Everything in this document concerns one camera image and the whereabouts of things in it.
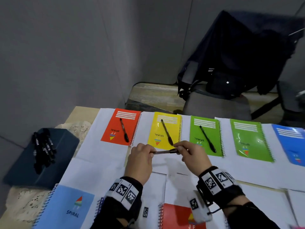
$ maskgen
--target gray chair seat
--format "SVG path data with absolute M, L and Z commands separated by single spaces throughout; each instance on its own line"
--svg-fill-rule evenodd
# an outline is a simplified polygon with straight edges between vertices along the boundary
M 208 93 L 205 88 L 205 84 L 195 86 L 195 91 L 190 93 L 185 102 L 183 115 L 251 120 L 250 106 L 245 96 L 225 100 L 220 99 L 221 96 Z

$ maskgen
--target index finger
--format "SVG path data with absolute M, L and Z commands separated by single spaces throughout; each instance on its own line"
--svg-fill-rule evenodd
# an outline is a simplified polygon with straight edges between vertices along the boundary
M 156 152 L 157 150 L 153 146 L 147 144 L 143 146 L 142 151 L 149 154 L 151 152 Z
M 185 148 L 188 149 L 188 150 L 192 150 L 192 149 L 195 148 L 196 144 L 194 144 L 194 143 L 192 143 L 192 142 L 189 142 L 189 141 L 187 141 L 187 140 L 184 140 L 184 141 L 180 141 L 180 142 L 178 142 L 178 143 L 175 143 L 173 146 L 176 147 L 176 148 L 177 148 L 178 146 L 183 146 L 183 147 L 185 147 Z

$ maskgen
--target lace tablecloth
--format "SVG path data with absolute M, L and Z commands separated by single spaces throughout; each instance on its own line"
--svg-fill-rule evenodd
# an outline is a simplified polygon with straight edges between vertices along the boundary
M 73 155 L 75 157 L 90 127 L 89 122 L 82 121 L 61 124 L 55 128 L 65 128 L 80 140 Z M 49 192 L 47 190 L 12 187 L 6 199 L 6 213 L 13 220 L 32 223 L 39 214 Z

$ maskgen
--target floor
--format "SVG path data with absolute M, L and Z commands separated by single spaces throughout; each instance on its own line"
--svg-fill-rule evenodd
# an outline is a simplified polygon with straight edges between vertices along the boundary
M 165 111 L 173 112 L 174 110 L 182 110 L 185 101 L 178 95 L 177 85 L 166 84 L 151 84 L 151 83 L 138 83 L 130 92 L 128 104 L 134 101 L 152 106 Z M 261 96 L 257 92 L 245 92 L 244 96 L 247 97 L 251 112 L 254 112 L 266 103 L 271 102 L 277 98 L 277 93 L 268 93 Z M 254 121 L 261 123 L 279 123 L 283 116 L 283 110 L 280 105 L 277 105 L 269 112 L 255 119 Z

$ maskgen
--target person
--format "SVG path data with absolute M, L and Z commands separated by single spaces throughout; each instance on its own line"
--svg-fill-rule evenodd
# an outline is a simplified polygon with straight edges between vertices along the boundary
M 178 148 L 179 153 L 182 155 L 182 161 L 196 176 L 202 177 L 202 175 L 209 170 L 217 169 L 217 167 L 212 166 L 208 155 L 201 146 L 188 141 L 182 141 L 174 144 L 174 147 Z M 121 177 L 121 180 L 130 183 L 134 187 L 130 194 L 126 194 L 126 199 L 130 200 L 133 197 L 136 197 L 133 199 L 132 204 L 129 204 L 127 201 L 124 202 L 124 200 L 122 200 L 121 203 L 110 196 L 106 197 L 101 211 L 95 218 L 91 229 L 105 228 L 105 223 L 111 225 L 111 228 L 114 229 L 128 228 L 138 218 L 142 204 L 141 194 L 143 186 L 148 181 L 153 170 L 152 152 L 154 151 L 156 150 L 151 145 L 144 145 L 141 143 L 132 148 L 128 157 L 124 177 Z M 114 183 L 110 190 L 114 190 L 117 187 L 117 184 L 118 183 Z M 222 192 L 225 196 L 217 200 L 217 204 L 222 206 L 222 211 L 226 216 L 231 229 L 279 228 L 244 195 L 239 186 L 233 187 L 237 188 L 237 193 L 239 194 L 230 202 L 224 200 L 227 197 L 226 195 L 230 195 L 229 192 Z

